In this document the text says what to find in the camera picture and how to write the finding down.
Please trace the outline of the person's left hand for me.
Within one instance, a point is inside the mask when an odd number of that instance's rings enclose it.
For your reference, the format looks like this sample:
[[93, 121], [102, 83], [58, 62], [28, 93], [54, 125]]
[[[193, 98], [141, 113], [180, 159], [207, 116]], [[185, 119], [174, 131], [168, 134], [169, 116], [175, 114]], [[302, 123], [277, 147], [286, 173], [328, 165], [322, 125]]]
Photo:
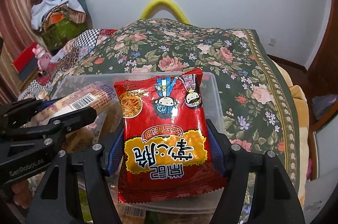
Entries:
[[32, 200], [32, 193], [29, 189], [29, 181], [24, 180], [11, 186], [14, 193], [13, 201], [23, 209], [28, 209]]

